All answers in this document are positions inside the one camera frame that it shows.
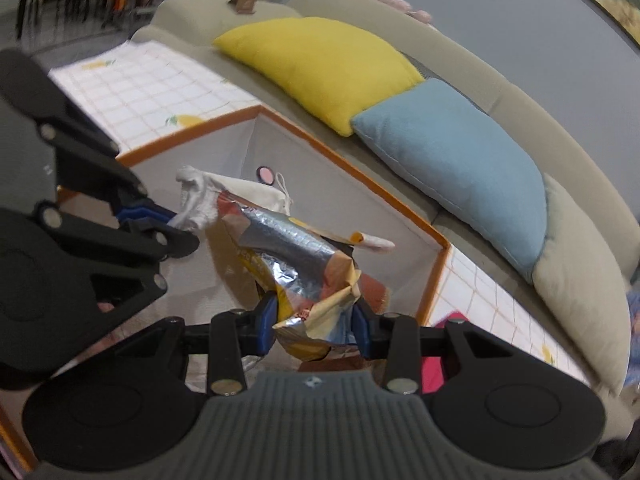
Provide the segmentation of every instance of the gray wall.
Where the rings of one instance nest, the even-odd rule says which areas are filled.
[[[592,5],[408,1],[556,118],[640,218],[640,52]]]
[[[0,0],[0,14],[4,14],[6,12],[15,12],[17,8],[18,0]]]

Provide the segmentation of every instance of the beige pillow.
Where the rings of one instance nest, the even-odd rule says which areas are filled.
[[[606,386],[596,388],[595,392],[602,401],[607,417],[600,442],[608,442],[618,438],[625,440],[634,425],[633,414],[625,406],[622,399],[614,396]]]
[[[548,225],[534,286],[594,371],[619,394],[631,338],[625,281],[591,219],[548,174],[544,181]]]

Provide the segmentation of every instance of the floor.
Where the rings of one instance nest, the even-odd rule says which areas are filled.
[[[16,39],[15,11],[0,15],[0,48],[19,47],[31,54],[47,70],[97,56],[129,38],[128,28],[102,28],[102,19],[90,12],[85,22],[65,19],[54,1],[42,7],[38,24],[25,21],[22,38]],[[140,21],[132,30],[145,25]]]

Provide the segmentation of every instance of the pink round object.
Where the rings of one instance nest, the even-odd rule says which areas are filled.
[[[260,166],[255,174],[258,177],[258,181],[266,184],[267,186],[273,186],[273,183],[276,181],[276,176],[273,173],[273,170],[267,166]]]

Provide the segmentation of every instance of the crumpled foil wrapper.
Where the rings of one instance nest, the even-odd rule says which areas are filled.
[[[356,352],[351,309],[360,271],[353,260],[295,218],[228,191],[218,211],[244,265],[278,294],[274,328],[287,352],[303,361]]]

